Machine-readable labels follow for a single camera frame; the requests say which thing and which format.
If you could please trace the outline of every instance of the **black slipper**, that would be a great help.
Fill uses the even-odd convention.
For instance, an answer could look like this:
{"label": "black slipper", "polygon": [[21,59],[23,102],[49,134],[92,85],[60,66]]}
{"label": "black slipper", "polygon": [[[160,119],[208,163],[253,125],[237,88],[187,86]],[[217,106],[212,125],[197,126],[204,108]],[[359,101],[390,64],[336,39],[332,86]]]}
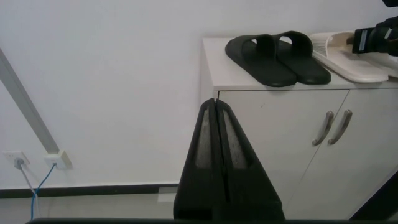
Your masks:
{"label": "black slipper", "polygon": [[228,42],[225,52],[263,85],[283,87],[296,83],[295,73],[276,60],[276,44],[271,35],[237,37]]}
{"label": "black slipper", "polygon": [[[330,73],[312,57],[312,43],[305,34],[288,31],[273,35],[277,43],[277,59],[296,73],[297,81],[304,84],[321,85],[330,82]],[[288,37],[292,44],[281,41]]]}

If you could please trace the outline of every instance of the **electrical outlet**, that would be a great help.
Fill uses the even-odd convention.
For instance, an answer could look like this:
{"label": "electrical outlet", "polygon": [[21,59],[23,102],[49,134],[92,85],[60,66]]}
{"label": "electrical outlet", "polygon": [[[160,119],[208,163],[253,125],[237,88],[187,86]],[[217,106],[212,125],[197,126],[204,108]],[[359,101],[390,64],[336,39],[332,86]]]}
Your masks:
{"label": "electrical outlet", "polygon": [[45,163],[52,167],[54,164],[57,164],[55,167],[57,169],[70,169],[72,168],[72,163],[67,155],[67,153],[62,150],[58,154],[48,154],[44,157]]}
{"label": "electrical outlet", "polygon": [[25,165],[30,164],[29,160],[26,158],[25,154],[22,151],[3,151],[2,154],[12,164],[14,164],[14,159],[16,158],[23,159]]}

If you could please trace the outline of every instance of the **white cable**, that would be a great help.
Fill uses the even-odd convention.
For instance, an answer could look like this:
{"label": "white cable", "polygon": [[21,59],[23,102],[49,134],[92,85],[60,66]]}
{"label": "white cable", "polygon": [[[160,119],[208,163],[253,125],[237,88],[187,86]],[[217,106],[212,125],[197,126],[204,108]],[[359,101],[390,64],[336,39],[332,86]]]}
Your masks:
{"label": "white cable", "polygon": [[[25,177],[25,180],[26,180],[26,182],[27,182],[27,185],[29,185],[30,190],[31,190],[31,191],[33,192],[33,194],[34,194],[34,193],[35,193],[35,190],[33,189],[32,185],[30,184],[29,179],[27,178],[27,176],[26,176],[24,170],[21,169],[21,172],[22,172],[22,174],[23,174],[24,177]],[[38,216],[38,217],[41,217],[41,215],[40,215],[40,210],[39,210],[39,196],[37,196],[37,195],[36,195],[36,211],[37,211],[37,216]]]}

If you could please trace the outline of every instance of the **white cabinet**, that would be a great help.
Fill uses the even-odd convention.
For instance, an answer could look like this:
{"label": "white cabinet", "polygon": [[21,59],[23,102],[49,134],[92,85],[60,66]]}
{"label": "white cabinet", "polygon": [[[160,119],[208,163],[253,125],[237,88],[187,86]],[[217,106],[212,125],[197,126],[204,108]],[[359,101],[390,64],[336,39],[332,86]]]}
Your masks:
{"label": "white cabinet", "polygon": [[398,168],[398,89],[350,90],[327,139],[318,149],[286,215],[304,219],[348,219]]}
{"label": "white cabinet", "polygon": [[222,91],[243,131],[287,205],[318,146],[326,113],[337,114],[348,90]]}
{"label": "white cabinet", "polygon": [[[398,81],[358,84],[331,72],[327,85],[268,87],[226,56],[229,40],[203,39],[200,103],[232,107],[288,219],[350,218],[398,170]],[[329,111],[331,129],[313,146]]]}

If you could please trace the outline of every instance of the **black baseboard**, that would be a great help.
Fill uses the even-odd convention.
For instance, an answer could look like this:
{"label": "black baseboard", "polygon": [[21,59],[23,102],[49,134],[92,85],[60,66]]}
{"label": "black baseboard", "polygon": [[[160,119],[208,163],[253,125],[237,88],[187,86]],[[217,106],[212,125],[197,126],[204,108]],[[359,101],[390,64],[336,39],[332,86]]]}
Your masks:
{"label": "black baseboard", "polygon": [[[117,195],[117,194],[157,194],[160,187],[177,187],[178,184],[146,184],[146,185],[115,185],[115,186],[89,186],[89,187],[52,187],[42,188],[39,197],[64,197],[84,195]],[[2,198],[30,198],[30,189],[4,189],[0,190]]]}
{"label": "black baseboard", "polygon": [[396,172],[350,220],[387,220],[398,210],[398,172]]}

